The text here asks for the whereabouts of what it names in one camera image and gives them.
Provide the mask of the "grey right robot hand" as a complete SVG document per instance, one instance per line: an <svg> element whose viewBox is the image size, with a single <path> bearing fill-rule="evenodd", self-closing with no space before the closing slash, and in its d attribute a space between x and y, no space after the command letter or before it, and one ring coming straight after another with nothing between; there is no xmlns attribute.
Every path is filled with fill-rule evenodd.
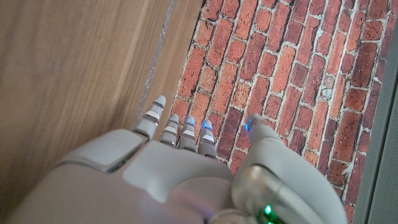
<svg viewBox="0 0 398 224"><path fill-rule="evenodd" d="M110 131L68 153L11 213L9 223L346 223L327 179L289 149L259 114L250 149L232 173L213 128L188 116L154 133L159 96L131 131Z"/></svg>

